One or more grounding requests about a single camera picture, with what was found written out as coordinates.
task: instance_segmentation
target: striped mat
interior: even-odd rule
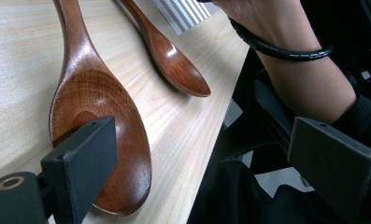
[[[220,10],[212,3],[196,0],[153,0],[177,35],[191,29]]]

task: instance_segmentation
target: spoon bowl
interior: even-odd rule
[[[113,215],[130,215],[150,192],[150,146],[144,124],[131,96],[95,50],[78,1],[54,3],[63,27],[65,51],[50,109],[51,139],[57,146],[84,123],[114,116],[120,160],[94,206]]]
[[[133,0],[121,0],[121,3],[136,20],[150,55],[165,79],[190,95],[209,96],[211,90],[192,62],[148,20]]]

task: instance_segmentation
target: wooden spoon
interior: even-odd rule
[[[135,18],[153,60],[167,81],[190,95],[209,96],[209,86],[191,61],[148,20],[133,0],[121,2]]]
[[[150,146],[144,124],[128,92],[96,52],[78,1],[54,3],[63,27],[65,54],[50,110],[51,139],[57,146],[87,121],[113,115],[120,160],[94,206],[110,214],[130,215],[150,192]]]

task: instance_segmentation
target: person's arm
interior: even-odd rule
[[[321,49],[299,0],[216,0],[213,3],[275,47],[297,51]],[[356,100],[352,86],[328,57],[299,63],[260,52],[258,55],[281,100],[300,116],[332,124]]]

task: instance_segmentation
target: black bracelet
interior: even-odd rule
[[[231,18],[229,18],[229,20],[231,21],[232,26],[235,28],[237,34],[244,40],[244,42],[250,45],[252,49],[260,51],[262,54],[274,58],[297,62],[307,62],[327,57],[334,52],[334,48],[332,46],[324,46],[322,49],[313,51],[279,49],[264,42],[262,39],[250,32],[246,27],[242,26]]]

